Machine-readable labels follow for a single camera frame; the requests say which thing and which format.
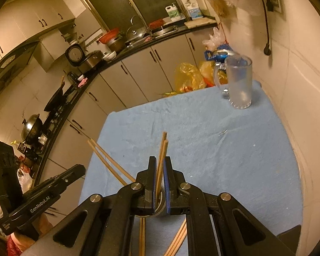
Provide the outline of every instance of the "glass mug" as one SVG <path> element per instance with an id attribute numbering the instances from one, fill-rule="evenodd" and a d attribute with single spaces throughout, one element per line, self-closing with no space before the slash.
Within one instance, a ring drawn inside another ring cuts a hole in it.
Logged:
<path id="1" fill-rule="evenodd" d="M 251 104 L 253 86 L 253 62 L 245 55 L 230 55 L 224 63 L 216 63 L 216 69 L 226 70 L 228 89 L 223 96 L 236 109 L 246 109 Z"/>

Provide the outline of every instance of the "metal screw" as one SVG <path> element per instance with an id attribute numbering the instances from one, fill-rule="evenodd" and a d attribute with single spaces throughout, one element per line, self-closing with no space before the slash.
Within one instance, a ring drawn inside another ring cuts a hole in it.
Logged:
<path id="1" fill-rule="evenodd" d="M 130 187 L 134 190 L 138 190 L 138 189 L 141 189 L 142 187 L 142 184 L 141 183 L 138 183 L 138 182 L 135 182 L 133 184 L 130 185 Z"/>
<path id="2" fill-rule="evenodd" d="M 180 184 L 180 188 L 182 188 L 182 189 L 189 189 L 190 187 L 191 187 L 191 185 L 186 182 Z"/>
<path id="3" fill-rule="evenodd" d="M 221 195 L 220 195 L 220 198 L 222 198 L 224 201 L 229 201 L 231 199 L 231 195 L 228 194 L 227 192 L 223 192 Z"/>
<path id="4" fill-rule="evenodd" d="M 101 200 L 101 196 L 100 195 L 92 195 L 90 196 L 90 201 L 91 202 L 99 202 Z"/>

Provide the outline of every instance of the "blue tablecloth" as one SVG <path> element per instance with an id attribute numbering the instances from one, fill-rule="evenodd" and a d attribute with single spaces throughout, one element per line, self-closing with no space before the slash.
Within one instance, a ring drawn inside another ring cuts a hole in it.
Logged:
<path id="1" fill-rule="evenodd" d="M 98 144 L 136 177 L 158 158 L 168 132 L 173 168 L 207 193 L 229 192 L 275 235 L 302 223 L 298 165 L 287 134 L 257 82 L 248 109 L 234 109 L 217 87 L 160 99 L 111 113 Z M 116 193 L 122 185 L 94 154 L 80 203 L 93 193 Z M 150 217 L 146 255 L 164 255 L 184 216 Z M 138 218 L 133 254 L 138 254 Z M 187 255 L 187 240 L 177 255 Z"/>

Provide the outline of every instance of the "black countertop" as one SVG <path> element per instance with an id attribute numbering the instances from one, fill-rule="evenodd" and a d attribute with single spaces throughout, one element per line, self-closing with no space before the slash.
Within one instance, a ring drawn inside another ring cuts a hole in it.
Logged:
<path id="1" fill-rule="evenodd" d="M 71 86 L 66 92 L 65 92 L 65 96 L 69 96 L 69 95 L 73 95 L 72 99 L 66 104 L 64 110 L 62 111 L 62 113 L 60 114 L 59 117 L 59 121 L 57 122 L 55 128 L 52 131 L 52 134 L 49 136 L 48 142 L 46 144 L 46 147 L 43 150 L 43 153 L 40 155 L 40 161 L 39 161 L 39 166 L 38 166 L 38 170 L 35 173 L 35 175 L 33 176 L 33 186 L 38 185 L 40 182 L 40 178 L 42 176 L 43 173 L 43 169 L 45 166 L 45 163 L 47 161 L 47 158 L 51 152 L 51 149 L 53 148 L 53 144 L 55 143 L 55 140 L 62 128 L 62 126 L 64 125 L 67 117 L 69 116 L 70 112 L 72 111 L 73 107 L 75 106 L 75 104 L 78 102 L 78 100 L 80 99 L 80 97 L 82 96 L 82 94 L 85 92 L 85 90 L 87 89 L 87 87 L 91 84 L 91 82 L 94 80 L 94 78 L 101 73 L 102 71 L 104 71 L 105 69 L 107 69 L 108 67 L 114 65 L 115 63 L 119 62 L 120 60 L 123 60 L 127 57 L 129 57 L 130 55 L 133 55 L 143 49 L 146 49 L 147 47 L 150 47 L 154 44 L 163 42 L 165 40 L 171 39 L 173 37 L 176 36 L 180 36 L 183 34 L 187 34 L 189 32 L 195 32 L 195 31 L 199 31 L 199 30 L 203 30 L 206 28 L 212 28 L 215 27 L 216 23 L 214 24 L 207 24 L 204 26 L 200 26 L 200 27 L 195 27 L 195 28 L 191 28 L 188 29 L 186 26 L 182 26 L 179 27 L 178 30 L 175 33 L 166 35 L 164 37 L 160 37 L 157 39 L 153 39 L 150 40 L 148 42 L 144 42 L 142 44 L 137 45 L 136 47 L 133 47 L 131 49 L 122 51 L 120 54 L 118 54 L 118 56 L 116 58 L 114 58 L 113 60 L 111 60 L 110 62 L 102 62 L 102 64 L 100 64 L 100 66 L 98 66 L 96 68 L 96 70 L 90 70 L 88 71 L 85 75 L 88 78 L 87 83 L 81 87 L 80 89 L 76 89 L 73 86 Z"/>

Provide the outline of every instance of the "cutting board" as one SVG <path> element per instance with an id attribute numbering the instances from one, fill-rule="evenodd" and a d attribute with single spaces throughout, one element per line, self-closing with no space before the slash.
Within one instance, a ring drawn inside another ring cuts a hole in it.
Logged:
<path id="1" fill-rule="evenodd" d="M 213 23 L 217 23 L 217 21 L 208 17 L 202 17 L 202 18 L 197 18 L 197 19 L 185 22 L 184 24 L 186 25 L 187 28 L 192 29 L 195 27 L 199 27 L 207 24 L 213 24 Z"/>

